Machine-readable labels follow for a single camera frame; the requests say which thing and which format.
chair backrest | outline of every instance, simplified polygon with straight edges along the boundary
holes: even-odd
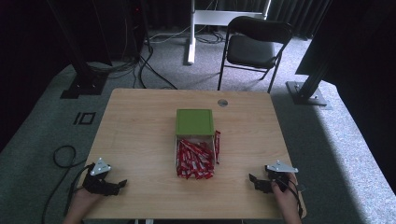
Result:
[[[288,44],[293,37],[290,24],[282,21],[265,21],[247,16],[236,17],[230,21],[228,30],[236,31],[252,39]]]

hand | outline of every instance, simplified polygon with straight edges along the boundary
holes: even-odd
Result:
[[[104,197],[105,196],[101,194],[90,193],[86,189],[77,190],[70,203],[69,211],[64,219],[64,224],[81,223],[81,220],[88,214],[93,206]]]
[[[294,175],[290,173],[287,173],[287,175],[290,181],[297,184]],[[295,186],[292,183],[289,182],[288,184],[291,189],[295,189]],[[271,183],[271,187],[275,194],[277,205],[279,206],[286,223],[300,224],[301,220],[298,214],[297,199],[295,198],[294,194],[289,189],[286,189],[284,192],[282,192],[282,190],[279,188],[279,185],[275,181]]]

wooden table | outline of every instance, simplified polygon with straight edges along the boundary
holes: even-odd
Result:
[[[177,177],[179,108],[213,111],[220,165],[210,179]],[[267,179],[264,165],[291,165],[270,95],[251,91],[115,89],[87,164],[98,158],[112,166],[106,181],[128,183],[87,218],[281,218],[274,195],[255,190],[248,174]]]

white desk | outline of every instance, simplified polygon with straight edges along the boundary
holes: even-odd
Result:
[[[193,64],[195,61],[195,25],[227,26],[233,18],[238,16],[249,16],[265,20],[270,4],[271,0],[266,0],[262,12],[213,11],[195,10],[195,0],[191,0],[191,38],[188,63]]]

green lid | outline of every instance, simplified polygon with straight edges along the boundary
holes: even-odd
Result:
[[[176,135],[214,135],[212,110],[178,109]]]

